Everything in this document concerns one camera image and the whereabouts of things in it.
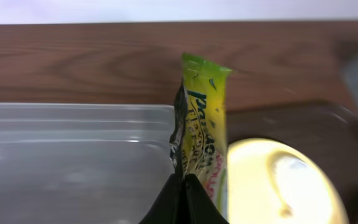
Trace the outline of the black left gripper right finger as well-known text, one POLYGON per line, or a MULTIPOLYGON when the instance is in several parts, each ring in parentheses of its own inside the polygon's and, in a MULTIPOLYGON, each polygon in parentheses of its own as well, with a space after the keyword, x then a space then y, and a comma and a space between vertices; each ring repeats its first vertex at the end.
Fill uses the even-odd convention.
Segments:
POLYGON ((186 175, 185 191, 191 224, 229 224, 194 174, 186 175))

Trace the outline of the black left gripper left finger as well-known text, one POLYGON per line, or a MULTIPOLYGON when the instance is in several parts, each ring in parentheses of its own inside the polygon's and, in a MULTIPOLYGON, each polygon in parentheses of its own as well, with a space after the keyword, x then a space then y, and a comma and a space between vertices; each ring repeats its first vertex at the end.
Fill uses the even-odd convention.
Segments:
POLYGON ((186 199, 181 179, 172 174, 140 224, 186 223, 186 199))

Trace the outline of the yellow green snack wrapper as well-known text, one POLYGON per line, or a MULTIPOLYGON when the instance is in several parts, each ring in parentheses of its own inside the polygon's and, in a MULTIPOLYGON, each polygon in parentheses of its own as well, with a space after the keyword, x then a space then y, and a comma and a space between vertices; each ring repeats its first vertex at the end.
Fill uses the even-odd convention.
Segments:
POLYGON ((181 62, 170 158, 181 176, 195 175, 214 207, 227 218, 225 94, 232 69, 186 52, 181 62))

